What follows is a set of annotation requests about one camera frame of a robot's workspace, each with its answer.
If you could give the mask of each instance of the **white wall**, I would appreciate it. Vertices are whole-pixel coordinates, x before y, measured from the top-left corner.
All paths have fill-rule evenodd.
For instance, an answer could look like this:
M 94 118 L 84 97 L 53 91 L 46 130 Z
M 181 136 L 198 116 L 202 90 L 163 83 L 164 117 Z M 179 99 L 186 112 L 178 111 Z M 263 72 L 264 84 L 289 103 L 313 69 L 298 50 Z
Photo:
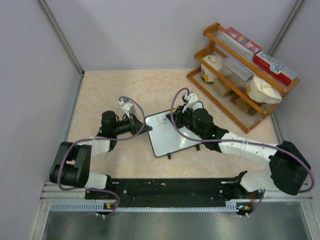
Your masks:
M 80 78 L 37 1 L 2 1 L 0 33 L 0 239 L 25 240 Z
M 85 70 L 195 67 L 220 22 L 265 49 L 295 0 L 46 0 Z
M 317 184 L 313 196 L 320 210 L 320 1 L 307 0 L 275 57 L 295 70 L 301 82 L 279 106 L 285 138 L 309 161 Z

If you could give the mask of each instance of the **wooden shelf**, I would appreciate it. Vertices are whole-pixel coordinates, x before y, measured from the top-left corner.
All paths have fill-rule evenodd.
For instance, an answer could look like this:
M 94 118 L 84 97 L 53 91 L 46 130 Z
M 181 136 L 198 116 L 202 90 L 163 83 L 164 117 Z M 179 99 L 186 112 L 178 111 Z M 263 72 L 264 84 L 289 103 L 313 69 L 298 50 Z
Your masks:
M 204 92 L 221 110 L 223 110 L 239 127 L 246 133 L 250 132 L 256 126 L 258 126 L 264 119 L 266 119 L 271 113 L 279 106 L 278 104 L 268 105 L 267 108 L 259 106 L 251 98 L 247 96 L 245 92 L 242 92 L 237 86 L 230 82 L 220 72 L 211 67 L 203 58 L 213 53 L 219 54 L 223 58 L 227 58 L 229 55 L 236 58 L 246 67 L 251 69 L 255 74 L 263 78 L 267 83 L 277 89 L 281 95 L 282 100 L 290 93 L 295 86 L 299 83 L 300 79 L 297 78 L 292 81 L 287 87 L 280 84 L 277 80 L 273 79 L 264 71 L 260 70 L 254 63 L 248 61 L 230 46 L 222 42 L 218 37 L 218 31 L 224 31 L 225 29 L 219 24 L 215 23 L 207 27 L 203 34 L 210 38 L 210 43 L 204 49 L 198 51 L 194 58 L 197 59 L 202 65 L 204 65 L 209 71 L 215 74 L 222 82 L 228 85 L 240 98 L 242 98 L 247 104 L 249 104 L 254 110 L 257 111 L 253 116 L 242 111 L 232 102 L 230 102 L 231 96 L 220 97 L 213 89 L 212 85 L 205 83 L 200 78 L 201 66 L 191 71 L 187 77 L 190 79 L 202 92 Z

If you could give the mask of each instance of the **wooden table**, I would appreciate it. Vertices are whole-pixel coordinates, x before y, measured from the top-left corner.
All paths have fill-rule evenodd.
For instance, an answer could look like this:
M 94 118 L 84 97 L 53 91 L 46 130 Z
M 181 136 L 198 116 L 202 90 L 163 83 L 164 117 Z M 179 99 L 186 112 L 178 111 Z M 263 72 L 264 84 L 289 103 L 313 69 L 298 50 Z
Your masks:
M 265 143 L 276 143 L 276 136 L 267 119 L 257 128 L 245 134 L 228 116 L 208 99 L 186 75 L 190 68 L 134 69 L 87 71 L 85 73 L 76 106 L 69 141 L 93 137 L 101 126 L 101 114 L 107 110 L 123 115 L 118 103 L 120 96 L 136 100 L 145 115 L 168 110 L 175 93 L 188 87 L 195 92 L 204 107 L 213 116 L 214 123 L 240 136 Z M 176 104 L 182 104 L 181 98 Z M 259 164 L 242 157 L 221 154 L 200 146 L 156 158 L 148 134 L 129 141 L 118 142 L 111 152 L 91 159 L 90 171 L 108 174 L 112 178 L 209 178 L 234 177 L 241 171 L 263 169 Z

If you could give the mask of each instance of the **box with red label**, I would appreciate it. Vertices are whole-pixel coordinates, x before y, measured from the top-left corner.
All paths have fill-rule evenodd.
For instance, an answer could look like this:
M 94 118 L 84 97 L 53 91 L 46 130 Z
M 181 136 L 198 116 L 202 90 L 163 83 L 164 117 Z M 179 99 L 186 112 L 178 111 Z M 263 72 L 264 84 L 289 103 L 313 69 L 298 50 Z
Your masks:
M 288 86 L 293 80 L 298 77 L 298 74 L 292 71 L 287 66 L 284 66 L 272 56 L 263 51 L 257 53 L 253 58 L 253 63 L 266 71 L 279 82 Z
M 255 42 L 251 41 L 233 27 L 224 30 L 221 39 L 236 48 L 241 54 L 252 60 L 254 55 L 261 51 L 261 47 Z

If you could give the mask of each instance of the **white bag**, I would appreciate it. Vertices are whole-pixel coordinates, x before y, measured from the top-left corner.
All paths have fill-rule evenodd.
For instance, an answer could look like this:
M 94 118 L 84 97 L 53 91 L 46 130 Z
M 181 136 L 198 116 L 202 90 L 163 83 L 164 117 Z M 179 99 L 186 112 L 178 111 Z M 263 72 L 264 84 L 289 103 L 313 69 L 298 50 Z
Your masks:
M 211 67 L 213 67 L 218 72 L 223 67 L 223 59 L 219 55 L 208 55 L 203 58 Z M 213 83 L 218 77 L 213 74 L 208 68 L 201 64 L 201 78 L 206 83 Z
M 282 100 L 280 93 L 273 86 L 256 75 L 253 76 L 247 93 L 258 103 L 278 104 Z

